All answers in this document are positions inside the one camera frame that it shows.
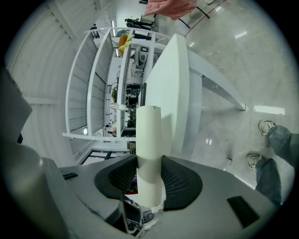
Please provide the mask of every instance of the chair leg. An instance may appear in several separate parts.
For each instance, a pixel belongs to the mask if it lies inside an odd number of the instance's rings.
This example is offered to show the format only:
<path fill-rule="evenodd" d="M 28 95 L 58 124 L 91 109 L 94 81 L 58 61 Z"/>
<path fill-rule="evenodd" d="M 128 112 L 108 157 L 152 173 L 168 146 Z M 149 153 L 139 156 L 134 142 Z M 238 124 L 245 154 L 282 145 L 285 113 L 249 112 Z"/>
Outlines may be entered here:
<path fill-rule="evenodd" d="M 184 23 L 189 29 L 190 29 L 190 27 L 188 26 L 188 24 L 187 23 L 185 23 L 182 19 L 180 19 L 179 18 L 179 20 L 182 22 L 182 23 Z"/>
<path fill-rule="evenodd" d="M 206 14 L 203 10 L 201 10 L 199 7 L 196 7 L 199 11 L 201 11 L 208 19 L 210 19 L 210 16 Z"/>

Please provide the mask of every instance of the polished concrete floor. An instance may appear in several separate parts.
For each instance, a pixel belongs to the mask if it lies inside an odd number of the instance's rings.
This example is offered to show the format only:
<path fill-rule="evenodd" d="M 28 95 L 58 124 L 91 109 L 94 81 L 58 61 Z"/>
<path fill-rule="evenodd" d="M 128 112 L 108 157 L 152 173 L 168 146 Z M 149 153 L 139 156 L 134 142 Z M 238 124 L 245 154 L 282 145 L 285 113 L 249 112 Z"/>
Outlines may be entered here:
<path fill-rule="evenodd" d="M 189 23 L 194 27 L 183 33 L 186 42 L 229 79 L 247 108 L 236 110 L 203 89 L 199 133 L 191 160 L 221 168 L 229 157 L 232 164 L 227 171 L 255 187 L 256 172 L 247 165 L 246 155 L 258 152 L 273 157 L 285 200 L 294 170 L 274 154 L 267 138 L 259 132 L 258 122 L 273 120 L 299 133 L 297 63 L 275 23 L 252 2 L 216 0 L 213 6 L 207 6 L 198 0 L 198 6 L 207 12 L 214 10 L 209 13 L 210 19 L 205 17 L 198 24 L 194 15 L 190 16 Z"/>

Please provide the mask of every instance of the white cylinder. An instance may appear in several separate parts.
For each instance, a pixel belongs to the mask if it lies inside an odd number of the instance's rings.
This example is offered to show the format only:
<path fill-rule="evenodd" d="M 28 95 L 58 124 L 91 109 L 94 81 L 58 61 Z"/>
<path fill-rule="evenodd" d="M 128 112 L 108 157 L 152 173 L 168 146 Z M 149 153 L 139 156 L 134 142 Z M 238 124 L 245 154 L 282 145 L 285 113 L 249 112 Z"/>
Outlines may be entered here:
<path fill-rule="evenodd" d="M 161 204 L 161 125 L 161 108 L 147 105 L 136 110 L 138 204 L 149 208 Z"/>

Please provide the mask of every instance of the pink cloth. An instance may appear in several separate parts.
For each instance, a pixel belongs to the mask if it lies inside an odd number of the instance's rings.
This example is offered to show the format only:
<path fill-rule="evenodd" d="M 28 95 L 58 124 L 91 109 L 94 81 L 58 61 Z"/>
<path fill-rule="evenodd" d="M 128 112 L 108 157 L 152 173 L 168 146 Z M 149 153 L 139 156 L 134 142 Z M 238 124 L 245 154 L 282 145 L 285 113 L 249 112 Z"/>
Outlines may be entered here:
<path fill-rule="evenodd" d="M 161 14 L 177 20 L 191 12 L 196 5 L 196 0 L 149 0 L 144 16 Z"/>

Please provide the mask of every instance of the blue pants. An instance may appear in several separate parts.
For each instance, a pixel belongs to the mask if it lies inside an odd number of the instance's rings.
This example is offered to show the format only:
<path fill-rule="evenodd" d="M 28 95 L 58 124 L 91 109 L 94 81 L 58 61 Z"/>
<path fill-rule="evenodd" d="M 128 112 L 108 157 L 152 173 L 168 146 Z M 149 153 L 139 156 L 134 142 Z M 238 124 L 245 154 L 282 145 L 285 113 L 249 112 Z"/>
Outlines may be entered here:
<path fill-rule="evenodd" d="M 295 168 L 299 157 L 299 134 L 292 134 L 283 126 L 275 126 L 269 130 L 268 137 L 275 154 Z M 281 181 L 273 159 L 262 159 L 257 163 L 256 181 L 257 191 L 275 205 L 281 204 Z"/>

